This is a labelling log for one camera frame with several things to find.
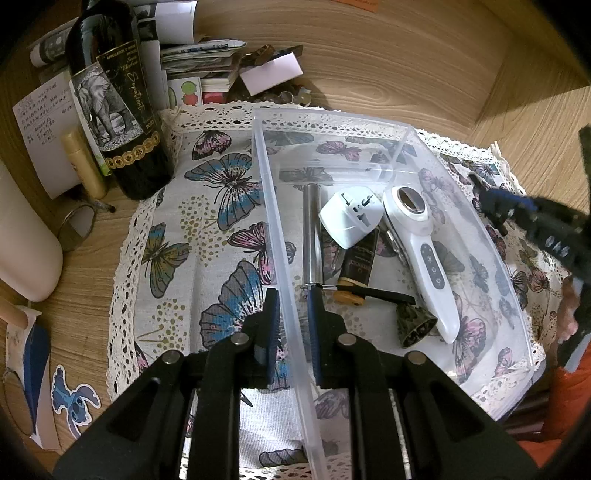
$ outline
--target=stack of papers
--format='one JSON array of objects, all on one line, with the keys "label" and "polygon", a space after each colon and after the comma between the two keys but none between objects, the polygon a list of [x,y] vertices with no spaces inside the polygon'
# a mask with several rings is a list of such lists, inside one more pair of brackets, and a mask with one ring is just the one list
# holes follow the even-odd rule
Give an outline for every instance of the stack of papers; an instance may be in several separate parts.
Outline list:
[{"label": "stack of papers", "polygon": [[162,69],[169,80],[201,80],[203,92],[227,92],[238,77],[241,40],[208,40],[160,51]]}]

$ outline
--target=white cylinder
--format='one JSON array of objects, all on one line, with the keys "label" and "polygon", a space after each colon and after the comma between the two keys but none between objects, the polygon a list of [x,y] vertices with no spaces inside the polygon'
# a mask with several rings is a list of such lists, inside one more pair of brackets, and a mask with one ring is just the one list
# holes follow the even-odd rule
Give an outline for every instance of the white cylinder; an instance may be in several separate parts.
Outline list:
[{"label": "white cylinder", "polygon": [[63,253],[0,161],[0,278],[31,301],[45,300],[60,279]]}]

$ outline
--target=person's hand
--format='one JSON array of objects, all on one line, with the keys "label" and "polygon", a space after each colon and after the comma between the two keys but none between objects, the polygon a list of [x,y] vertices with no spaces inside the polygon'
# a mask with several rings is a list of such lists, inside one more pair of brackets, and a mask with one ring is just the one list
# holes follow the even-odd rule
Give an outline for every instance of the person's hand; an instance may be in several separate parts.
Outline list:
[{"label": "person's hand", "polygon": [[562,343],[574,335],[579,324],[574,319],[574,311],[578,308],[580,297],[573,289],[573,277],[567,277],[562,282],[562,300],[558,306],[556,316],[556,340]]}]

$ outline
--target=metal rod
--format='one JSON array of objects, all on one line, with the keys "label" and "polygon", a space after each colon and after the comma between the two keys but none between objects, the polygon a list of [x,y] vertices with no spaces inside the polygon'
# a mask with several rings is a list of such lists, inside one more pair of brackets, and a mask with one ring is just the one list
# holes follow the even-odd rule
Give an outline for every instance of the metal rod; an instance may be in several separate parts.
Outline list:
[{"label": "metal rod", "polygon": [[304,284],[321,284],[320,185],[304,185]]}]

